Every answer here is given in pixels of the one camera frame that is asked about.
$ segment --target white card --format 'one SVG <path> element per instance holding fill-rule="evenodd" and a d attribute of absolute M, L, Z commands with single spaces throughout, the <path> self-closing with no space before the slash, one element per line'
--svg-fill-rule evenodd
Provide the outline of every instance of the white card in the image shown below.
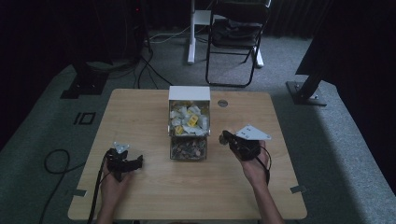
<path fill-rule="evenodd" d="M 239 130 L 235 134 L 246 140 L 271 140 L 271 135 L 260 131 L 259 129 L 248 124 L 245 128 Z"/>

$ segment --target dark curtain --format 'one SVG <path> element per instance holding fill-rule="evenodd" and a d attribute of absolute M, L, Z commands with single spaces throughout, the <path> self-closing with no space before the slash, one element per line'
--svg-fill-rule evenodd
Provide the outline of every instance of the dark curtain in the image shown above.
<path fill-rule="evenodd" d="M 296 72 L 337 87 L 393 191 L 395 53 L 395 1 L 336 0 Z"/>

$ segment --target wooden table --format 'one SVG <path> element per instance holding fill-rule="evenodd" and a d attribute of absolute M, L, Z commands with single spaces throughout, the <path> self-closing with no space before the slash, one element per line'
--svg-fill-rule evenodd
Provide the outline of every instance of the wooden table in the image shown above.
<path fill-rule="evenodd" d="M 285 219 L 306 216 L 289 152 L 277 121 L 271 97 L 265 92 L 212 91 L 210 128 L 205 161 L 170 160 L 167 132 L 168 92 L 114 90 L 108 102 L 78 189 L 69 209 L 72 219 L 88 219 L 101 160 L 112 143 L 130 144 L 130 160 L 144 156 L 141 170 L 120 204 L 117 219 L 260 219 L 253 190 L 240 163 L 219 143 L 222 130 L 236 132 L 251 124 L 272 135 L 266 142 L 273 165 L 269 189 Z M 226 100 L 227 107 L 220 107 Z M 100 208 L 100 195 L 95 214 Z"/>

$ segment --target metal chair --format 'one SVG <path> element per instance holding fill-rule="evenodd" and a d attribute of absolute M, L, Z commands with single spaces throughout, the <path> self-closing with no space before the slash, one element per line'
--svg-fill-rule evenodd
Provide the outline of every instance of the metal chair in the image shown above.
<path fill-rule="evenodd" d="M 262 32 L 270 16 L 270 3 L 271 1 L 267 4 L 264 2 L 213 1 L 210 13 L 205 71 L 205 79 L 209 85 L 244 88 L 251 83 Z M 220 49 L 242 49 L 243 52 L 212 51 L 212 45 Z M 253 63 L 247 83 L 218 83 L 209 80 L 210 54 L 246 55 L 243 61 L 245 63 L 252 52 Z"/>

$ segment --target human hand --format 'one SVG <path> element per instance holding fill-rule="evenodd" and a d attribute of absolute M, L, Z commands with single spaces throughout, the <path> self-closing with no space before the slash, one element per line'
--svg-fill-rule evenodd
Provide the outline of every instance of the human hand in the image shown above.
<path fill-rule="evenodd" d="M 263 149 L 265 148 L 265 141 L 261 140 L 260 146 L 262 148 L 258 158 L 262 161 L 262 163 L 264 163 L 265 166 L 267 166 L 269 157 L 268 154 Z M 245 177 L 247 178 L 248 182 L 253 188 L 255 187 L 262 188 L 263 186 L 267 186 L 266 173 L 262 165 L 257 160 L 240 161 L 240 162 L 244 170 Z"/>
<path fill-rule="evenodd" d="M 103 180 L 101 184 L 102 207 L 101 212 L 113 213 L 125 195 L 134 172 L 129 172 L 119 182 L 107 169 L 107 161 L 103 166 Z"/>

